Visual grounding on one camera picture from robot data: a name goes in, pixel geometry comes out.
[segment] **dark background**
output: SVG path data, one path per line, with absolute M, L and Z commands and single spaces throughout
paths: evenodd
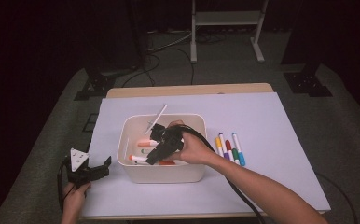
M 126 5 L 125 1 L 116 2 Z M 144 6 L 137 12 L 146 30 L 190 28 L 189 0 L 134 3 Z M 98 0 L 72 4 L 74 8 L 82 4 L 94 4 L 95 9 L 110 8 L 100 4 L 113 6 L 110 1 Z M 225 4 L 224 1 L 199 0 L 197 4 L 198 10 L 259 7 L 257 0 L 233 0 Z M 112 8 L 115 15 L 126 10 Z M 96 10 L 88 13 L 92 13 L 91 23 L 102 24 Z M 77 41 L 80 34 L 72 15 L 65 1 L 0 1 L 0 205 L 62 90 L 73 74 L 86 66 L 85 58 L 80 55 L 83 42 Z M 127 21 L 128 18 L 123 18 L 113 22 L 132 30 L 135 24 Z M 106 29 L 109 27 L 91 31 L 86 34 L 87 38 L 98 38 L 95 40 L 102 44 L 100 51 L 115 48 L 112 45 L 116 44 L 126 46 L 119 37 L 109 38 L 113 40 L 110 43 L 103 41 Z M 310 60 L 324 63 L 339 74 L 360 104 L 360 0 L 270 0 L 263 29 L 274 32 L 292 29 L 282 63 Z M 114 63 L 118 61 L 116 54 L 107 57 Z

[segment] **human arm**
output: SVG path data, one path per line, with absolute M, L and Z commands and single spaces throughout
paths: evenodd
M 63 202 L 62 224 L 77 223 L 80 211 L 85 202 L 85 192 L 88 188 L 90 188 L 90 182 L 82 185 L 78 189 L 76 189 L 73 183 L 66 185 L 63 190 L 67 195 L 63 195 L 65 199 Z
M 183 124 L 175 121 L 170 126 Z M 184 147 L 167 160 L 205 164 L 225 176 L 279 223 L 327 223 L 326 220 L 295 192 L 282 184 L 215 154 L 196 136 L 183 133 Z

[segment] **gray carpet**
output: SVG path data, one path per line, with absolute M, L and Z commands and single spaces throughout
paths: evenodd
M 267 82 L 278 92 L 312 168 L 334 181 L 352 202 L 360 223 L 360 106 L 346 91 L 339 76 L 321 65 L 316 76 L 333 97 L 312 98 L 294 94 L 284 72 L 299 66 L 280 66 L 289 33 L 263 32 L 260 47 L 265 56 L 258 63 L 248 40 L 250 34 L 227 35 L 213 45 L 198 45 L 193 84 Z M 154 47 L 170 43 L 178 35 L 152 35 Z M 175 46 L 189 54 L 189 45 Z M 164 50 L 155 54 L 159 66 L 150 71 L 156 86 L 189 85 L 191 65 L 184 53 Z M 157 59 L 147 57 L 145 69 Z M 119 77 L 116 87 L 132 75 Z M 87 80 L 84 70 L 77 72 L 63 91 L 47 123 L 35 142 L 7 199 L 0 208 L 0 223 L 59 223 L 56 173 L 63 156 L 71 148 L 88 147 L 91 133 L 82 132 L 91 113 L 99 112 L 102 98 L 74 101 Z M 126 87 L 150 86 L 146 75 L 135 77 Z M 318 176 L 332 211 L 324 214 L 330 223 L 353 223 L 345 198 L 332 183 Z M 80 223 L 125 223 L 90 221 Z

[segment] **orange object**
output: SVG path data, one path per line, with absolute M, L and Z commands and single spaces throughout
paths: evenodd
M 174 161 L 159 161 L 158 165 L 176 165 Z
M 156 147 L 157 146 L 157 142 L 156 141 L 145 141 L 145 142 L 139 142 L 137 143 L 138 147 Z

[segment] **white table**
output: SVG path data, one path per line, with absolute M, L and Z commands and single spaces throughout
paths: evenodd
M 226 179 L 209 167 L 196 183 L 131 182 L 117 161 L 122 125 L 130 116 L 157 113 L 163 103 L 168 104 L 166 114 L 203 116 L 212 146 L 218 133 L 230 138 L 236 132 L 248 169 L 284 184 L 319 212 L 330 210 L 280 99 L 268 84 L 128 88 L 112 90 L 107 97 L 117 98 L 102 101 L 90 145 L 90 167 L 101 165 L 112 156 L 110 176 L 92 183 L 81 218 L 255 215 Z

